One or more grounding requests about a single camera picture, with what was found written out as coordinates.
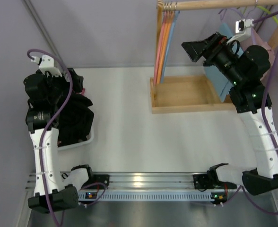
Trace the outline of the blue plastic hanger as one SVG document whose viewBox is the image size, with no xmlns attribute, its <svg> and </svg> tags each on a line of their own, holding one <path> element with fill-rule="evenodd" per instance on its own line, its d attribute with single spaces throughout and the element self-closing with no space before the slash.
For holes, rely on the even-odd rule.
<svg viewBox="0 0 278 227">
<path fill-rule="evenodd" d="M 167 63 L 167 59 L 168 59 L 170 45 L 171 45 L 173 34 L 174 34 L 175 23 L 177 21 L 177 18 L 179 16 L 180 12 L 179 11 L 172 11 L 172 13 L 174 14 L 174 19 L 173 19 L 171 30 L 170 30 L 170 34 L 169 34 L 168 46 L 167 46 L 166 55 L 165 55 L 164 68 L 163 68 L 163 72 L 162 72 L 162 77 L 161 77 L 160 83 L 163 83 L 163 81 L 164 81 L 165 68 L 166 68 L 166 63 Z"/>
</svg>

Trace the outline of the black trousers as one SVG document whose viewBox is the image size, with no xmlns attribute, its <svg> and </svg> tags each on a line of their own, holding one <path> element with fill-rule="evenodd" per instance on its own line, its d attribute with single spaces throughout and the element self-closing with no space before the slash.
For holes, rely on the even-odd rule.
<svg viewBox="0 0 278 227">
<path fill-rule="evenodd" d="M 90 110 L 92 101 L 85 95 L 73 92 L 59 114 L 58 146 L 66 146 L 87 140 L 94 119 Z"/>
</svg>

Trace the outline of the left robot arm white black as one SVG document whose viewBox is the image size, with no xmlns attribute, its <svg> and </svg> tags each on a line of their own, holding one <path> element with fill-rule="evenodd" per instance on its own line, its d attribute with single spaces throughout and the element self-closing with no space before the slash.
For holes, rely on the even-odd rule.
<svg viewBox="0 0 278 227">
<path fill-rule="evenodd" d="M 69 73 L 72 83 L 40 70 L 24 79 L 36 169 L 34 194 L 27 203 L 43 214 L 77 207 L 78 191 L 92 177 L 89 165 L 72 168 L 66 179 L 59 170 L 58 148 L 86 141 L 94 119 L 92 101 L 81 94 L 83 77 L 73 68 Z"/>
</svg>

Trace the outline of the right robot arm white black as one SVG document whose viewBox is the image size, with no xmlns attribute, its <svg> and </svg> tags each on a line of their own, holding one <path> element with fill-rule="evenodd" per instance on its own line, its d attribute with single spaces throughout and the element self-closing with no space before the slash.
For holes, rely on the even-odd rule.
<svg viewBox="0 0 278 227">
<path fill-rule="evenodd" d="M 243 121 L 256 157 L 255 167 L 228 163 L 209 170 L 219 183 L 243 186 L 251 195 L 278 188 L 278 134 L 273 122 L 272 102 L 261 77 L 270 68 L 269 54 L 259 45 L 249 46 L 241 55 L 233 51 L 234 41 L 220 33 L 182 48 L 192 62 L 204 59 L 204 66 L 215 66 L 231 83 L 230 99 Z"/>
</svg>

